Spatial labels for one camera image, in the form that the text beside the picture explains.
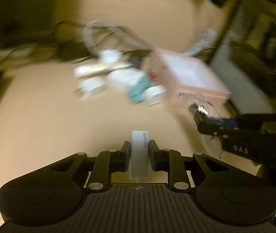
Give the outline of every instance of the table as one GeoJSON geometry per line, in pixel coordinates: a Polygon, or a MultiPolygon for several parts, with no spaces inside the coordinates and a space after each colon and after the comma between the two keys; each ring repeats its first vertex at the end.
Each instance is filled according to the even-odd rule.
{"type": "MultiPolygon", "coordinates": [[[[147,130],[159,148],[184,156],[206,152],[185,109],[165,103],[132,105],[125,92],[113,86],[93,98],[79,99],[74,93],[76,66],[51,61],[5,73],[0,94],[0,187],[77,152],[97,156],[120,149],[132,130],[147,130]]],[[[229,115],[225,108],[219,113],[229,115]]],[[[252,174],[259,168],[233,154],[223,160],[252,174]]],[[[112,181],[128,182],[128,173],[114,173],[112,181]]],[[[151,172],[149,182],[166,181],[165,172],[151,172]]]]}

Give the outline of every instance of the white cable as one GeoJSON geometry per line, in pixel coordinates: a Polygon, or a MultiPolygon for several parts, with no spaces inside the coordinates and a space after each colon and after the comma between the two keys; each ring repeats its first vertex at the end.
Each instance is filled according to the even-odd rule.
{"type": "Polygon", "coordinates": [[[194,56],[198,54],[204,48],[206,48],[211,43],[213,43],[213,41],[217,37],[216,31],[212,29],[214,18],[215,18],[212,1],[204,0],[204,2],[208,9],[208,14],[209,14],[207,27],[199,34],[199,38],[197,42],[185,52],[185,54],[188,56],[194,56]]]}
{"type": "Polygon", "coordinates": [[[143,49],[146,51],[150,50],[149,46],[133,39],[132,37],[127,35],[125,32],[123,32],[121,29],[119,29],[117,26],[112,25],[112,24],[106,22],[105,20],[97,19],[97,20],[89,22],[83,30],[84,44],[85,44],[86,48],[88,50],[90,50],[91,52],[93,52],[94,54],[98,54],[98,52],[95,49],[95,45],[94,45],[93,37],[92,37],[92,28],[94,26],[106,27],[109,31],[115,33],[116,35],[118,35],[120,38],[122,38],[126,42],[128,42],[134,46],[137,46],[140,49],[143,49]]]}

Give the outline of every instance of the ribbed black surface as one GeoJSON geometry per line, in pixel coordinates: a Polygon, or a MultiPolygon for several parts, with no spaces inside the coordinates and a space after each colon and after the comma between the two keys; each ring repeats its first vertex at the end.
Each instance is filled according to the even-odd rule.
{"type": "Polygon", "coordinates": [[[3,232],[276,233],[276,228],[270,223],[251,227],[221,224],[205,216],[188,194],[174,193],[165,184],[116,183],[107,192],[89,195],[77,213],[60,223],[43,227],[5,223],[0,228],[3,232]]]}

